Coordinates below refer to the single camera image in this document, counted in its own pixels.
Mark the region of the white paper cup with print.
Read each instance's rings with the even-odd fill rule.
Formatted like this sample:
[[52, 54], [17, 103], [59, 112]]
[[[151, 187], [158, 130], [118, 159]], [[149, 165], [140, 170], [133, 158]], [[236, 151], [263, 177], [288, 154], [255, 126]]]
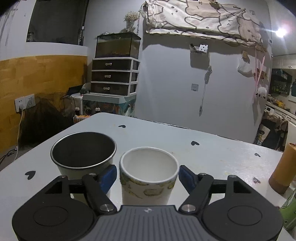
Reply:
[[169, 152], [138, 147], [119, 161], [124, 205], [167, 205], [179, 173], [179, 163]]

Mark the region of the stainless steel cup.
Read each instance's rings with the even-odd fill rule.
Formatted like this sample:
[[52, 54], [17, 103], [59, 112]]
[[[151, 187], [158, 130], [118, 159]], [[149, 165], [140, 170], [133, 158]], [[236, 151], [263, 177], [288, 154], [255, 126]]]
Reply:
[[116, 142], [105, 134], [79, 132], [55, 142], [50, 156], [61, 175], [78, 180], [89, 173], [103, 172], [113, 163], [116, 150]]

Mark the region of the plastic drawer unit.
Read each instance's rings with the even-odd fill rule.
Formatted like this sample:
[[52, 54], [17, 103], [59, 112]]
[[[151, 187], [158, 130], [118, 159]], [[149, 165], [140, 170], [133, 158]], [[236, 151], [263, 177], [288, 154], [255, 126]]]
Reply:
[[133, 57], [94, 58], [91, 70], [91, 92], [130, 96], [137, 93], [140, 61]]

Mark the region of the glass fish tank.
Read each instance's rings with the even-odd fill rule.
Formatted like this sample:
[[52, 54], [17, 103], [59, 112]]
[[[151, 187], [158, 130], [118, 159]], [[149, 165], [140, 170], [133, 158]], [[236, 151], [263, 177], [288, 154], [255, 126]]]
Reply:
[[97, 36], [95, 58], [133, 57], [138, 59], [141, 37], [132, 32]]

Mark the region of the bear print hanging cloth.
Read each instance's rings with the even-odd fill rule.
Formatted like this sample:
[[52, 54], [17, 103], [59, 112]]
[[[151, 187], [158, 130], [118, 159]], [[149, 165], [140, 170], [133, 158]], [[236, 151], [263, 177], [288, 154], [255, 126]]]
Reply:
[[218, 1], [146, 1], [147, 33], [261, 46], [259, 21], [245, 8]]

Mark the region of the dried flower vase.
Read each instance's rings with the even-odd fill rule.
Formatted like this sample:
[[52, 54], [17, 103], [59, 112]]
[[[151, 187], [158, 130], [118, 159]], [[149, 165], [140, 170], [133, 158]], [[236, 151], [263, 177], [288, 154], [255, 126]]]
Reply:
[[129, 11], [124, 18], [125, 21], [125, 30], [126, 32], [133, 32], [135, 30], [134, 24], [139, 20], [139, 12], [138, 11]]

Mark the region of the white wall power socket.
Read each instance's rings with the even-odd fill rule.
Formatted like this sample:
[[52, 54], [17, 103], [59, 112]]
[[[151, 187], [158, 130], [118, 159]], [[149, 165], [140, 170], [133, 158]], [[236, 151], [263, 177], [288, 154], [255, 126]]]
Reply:
[[16, 113], [19, 113], [22, 110], [32, 108], [36, 105], [35, 95], [30, 94], [27, 96], [19, 97], [15, 99], [15, 110]]

